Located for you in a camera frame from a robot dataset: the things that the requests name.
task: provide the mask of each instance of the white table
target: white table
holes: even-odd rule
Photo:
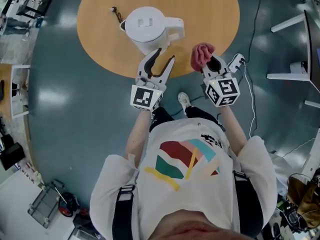
[[[306,175],[312,179],[316,170],[320,165],[320,128],[316,134],[313,146],[310,151],[310,156],[304,163],[301,174]]]
[[[267,74],[268,79],[276,80],[294,80],[310,82],[320,92],[320,64],[317,54],[317,49],[320,49],[320,28],[311,18],[311,16],[304,11],[304,13],[288,19],[271,28],[273,33],[288,28],[297,23],[304,22],[305,31],[307,35],[307,74],[302,73],[271,73]],[[305,100],[304,103],[309,106],[320,108],[319,103]]]

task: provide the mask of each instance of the brown bag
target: brown bag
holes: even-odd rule
[[[298,207],[296,212],[310,229],[320,225],[320,197],[317,191],[320,192],[320,189],[313,181],[306,185],[297,178],[289,178],[287,197]]]

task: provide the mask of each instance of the gray floor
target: gray floor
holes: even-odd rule
[[[248,59],[258,0],[238,0],[238,33],[224,53],[228,62],[235,53]],[[36,163],[45,181],[58,179],[88,205],[90,194],[109,154],[122,155],[138,111],[130,107],[131,78],[97,65],[82,48],[76,30],[81,0],[53,0],[46,25],[40,29],[30,74],[29,125]],[[257,17],[248,71],[256,97],[257,129],[269,151],[284,155],[316,135],[320,109],[303,104],[320,102],[320,94],[306,82],[268,80],[267,73],[288,73],[289,64],[307,59],[303,24],[271,33],[270,28],[306,9],[319,19],[319,7],[309,1],[262,0]],[[167,82],[162,105],[174,114],[180,109],[179,91],[190,98],[202,95],[202,76],[191,73]],[[253,117],[248,85],[243,78],[241,96],[232,107],[249,134]],[[210,101],[193,103],[216,115]],[[286,156],[299,171],[312,142]]]

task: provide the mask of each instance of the white electric kettle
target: white electric kettle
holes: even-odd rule
[[[120,24],[120,29],[126,32],[145,55],[158,48],[162,48],[162,54],[170,42],[185,36],[182,19],[165,17],[160,10],[149,6],[140,7],[131,12]],[[169,35],[168,30],[176,30],[176,33]]]

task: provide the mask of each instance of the red cloth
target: red cloth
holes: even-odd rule
[[[191,67],[195,71],[201,71],[201,68],[211,60],[212,53],[215,49],[213,45],[206,42],[197,44],[192,49]]]

